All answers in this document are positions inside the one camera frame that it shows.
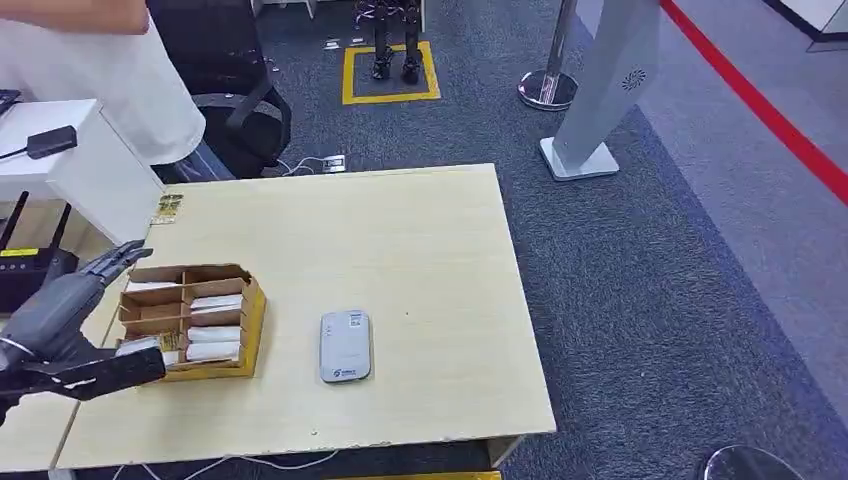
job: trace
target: red tape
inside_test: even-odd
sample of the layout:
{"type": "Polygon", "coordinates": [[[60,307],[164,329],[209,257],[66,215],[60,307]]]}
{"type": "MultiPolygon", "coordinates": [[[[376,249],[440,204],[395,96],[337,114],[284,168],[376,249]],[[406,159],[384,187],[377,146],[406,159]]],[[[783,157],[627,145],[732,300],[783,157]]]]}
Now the red tape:
{"type": "Polygon", "coordinates": [[[742,75],[730,60],[704,35],[673,0],[661,0],[665,12],[681,32],[692,42],[701,56],[748,105],[766,127],[798,157],[843,204],[848,205],[848,174],[828,158],[809,138],[783,116],[754,85],[742,75]]]}

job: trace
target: sticker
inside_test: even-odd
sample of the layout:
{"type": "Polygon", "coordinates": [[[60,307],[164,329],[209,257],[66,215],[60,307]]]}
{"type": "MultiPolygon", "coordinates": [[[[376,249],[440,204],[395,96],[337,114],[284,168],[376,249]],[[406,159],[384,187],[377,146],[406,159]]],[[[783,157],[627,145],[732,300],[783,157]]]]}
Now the sticker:
{"type": "Polygon", "coordinates": [[[159,199],[159,207],[156,209],[156,214],[153,216],[150,224],[167,225],[176,222],[177,210],[179,210],[182,201],[183,196],[181,194],[162,195],[159,199]]]}
{"type": "Polygon", "coordinates": [[[28,257],[30,255],[38,255],[37,248],[17,248],[14,250],[0,251],[0,257],[28,257]]]}

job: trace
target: black wire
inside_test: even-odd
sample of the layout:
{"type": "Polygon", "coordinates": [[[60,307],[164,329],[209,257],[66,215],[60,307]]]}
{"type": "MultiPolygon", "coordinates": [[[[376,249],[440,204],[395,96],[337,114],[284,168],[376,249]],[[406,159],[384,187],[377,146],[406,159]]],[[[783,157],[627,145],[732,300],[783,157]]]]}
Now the black wire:
{"type": "Polygon", "coordinates": [[[3,155],[0,155],[0,160],[3,160],[4,158],[14,157],[15,155],[20,155],[24,152],[26,152],[26,147],[20,150],[15,150],[14,152],[4,153],[3,155]]]}

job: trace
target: robotic hand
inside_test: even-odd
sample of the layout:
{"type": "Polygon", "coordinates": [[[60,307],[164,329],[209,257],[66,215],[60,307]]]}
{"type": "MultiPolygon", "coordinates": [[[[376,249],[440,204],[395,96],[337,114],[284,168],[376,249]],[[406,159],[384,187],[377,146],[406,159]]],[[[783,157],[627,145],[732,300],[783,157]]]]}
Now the robotic hand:
{"type": "Polygon", "coordinates": [[[95,348],[80,332],[106,287],[153,253],[143,243],[125,243],[45,285],[0,330],[0,425],[23,395],[53,392],[90,400],[165,375],[158,348],[115,356],[114,349],[95,348]]]}

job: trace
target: wooden table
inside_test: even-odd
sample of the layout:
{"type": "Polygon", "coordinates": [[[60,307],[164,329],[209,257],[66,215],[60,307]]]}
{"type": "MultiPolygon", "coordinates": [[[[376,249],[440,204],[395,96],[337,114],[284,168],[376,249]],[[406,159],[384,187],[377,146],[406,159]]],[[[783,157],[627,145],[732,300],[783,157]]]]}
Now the wooden table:
{"type": "MultiPolygon", "coordinates": [[[[256,377],[83,403],[56,468],[466,439],[488,439],[497,465],[523,435],[555,430],[492,165],[168,193],[183,205],[151,227],[140,264],[249,270],[269,299],[256,377]],[[350,308],[372,319],[372,375],[327,385],[320,318],[350,308]]],[[[89,319],[111,323],[106,344],[122,335],[113,314],[89,319]]]]}

